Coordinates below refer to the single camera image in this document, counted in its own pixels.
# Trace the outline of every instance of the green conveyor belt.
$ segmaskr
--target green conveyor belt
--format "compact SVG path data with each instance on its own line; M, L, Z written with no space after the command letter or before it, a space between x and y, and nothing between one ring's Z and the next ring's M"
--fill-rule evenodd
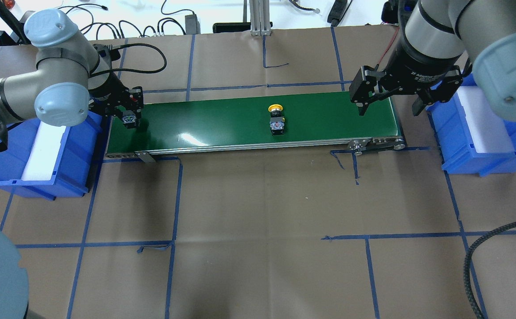
M284 107L283 135L270 133L268 107ZM246 97L145 105L141 125L125 129L112 121L106 154L223 151L348 143L363 137L401 136L390 99L363 117L348 92Z

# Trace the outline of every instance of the blue plastic bin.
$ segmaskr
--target blue plastic bin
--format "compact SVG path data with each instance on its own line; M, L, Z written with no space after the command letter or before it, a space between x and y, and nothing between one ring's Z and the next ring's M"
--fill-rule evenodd
M8 136L8 151L0 153L0 189L26 198L81 197L88 192L86 177L100 133L102 117L89 113L86 120L68 127L61 138L61 148L50 180L21 180L31 154L39 119L23 122Z
M463 85L476 85L471 78ZM441 168L449 174L479 174L516 172L516 123L505 122L515 148L513 152L478 153L467 125L465 111L457 94L447 103L428 108L434 120L437 138L445 163Z

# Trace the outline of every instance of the red wire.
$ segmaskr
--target red wire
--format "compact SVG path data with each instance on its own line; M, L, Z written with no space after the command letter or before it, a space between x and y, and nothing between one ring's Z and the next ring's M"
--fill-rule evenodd
M396 36L398 36L398 30L400 30L400 27L396 28L396 32L394 32L394 36L392 36L392 40L390 40L390 43L388 43L388 47L386 48L386 51L384 51L384 53L382 53L382 56L380 57L380 60L378 60L377 65L380 65L380 62L382 62L382 59L384 59L384 56L386 55L386 53L388 53L388 51L392 47L392 44L394 44L394 40L396 40Z

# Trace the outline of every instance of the robotic arm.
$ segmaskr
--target robotic arm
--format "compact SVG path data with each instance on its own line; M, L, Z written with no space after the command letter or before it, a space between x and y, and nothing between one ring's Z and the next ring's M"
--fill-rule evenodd
M7 148L8 124L36 116L50 125L74 126L85 121L90 109L119 117L127 128L138 126L142 88L128 89L110 71L109 64L118 58L115 51L91 45L56 9L35 13L24 31L39 48L37 71L0 79L0 151Z
M466 49L493 111L516 121L516 0L400 0L398 7L401 34L388 65L361 67L349 87L360 115L397 94L418 95L414 115L449 100L462 83L454 63Z

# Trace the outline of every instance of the yellow ring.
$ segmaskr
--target yellow ring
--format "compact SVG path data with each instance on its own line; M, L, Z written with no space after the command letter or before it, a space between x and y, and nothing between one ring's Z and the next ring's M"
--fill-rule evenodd
M280 109L280 111L284 111L284 107L279 104L272 104L268 107L268 112L271 112L273 109Z

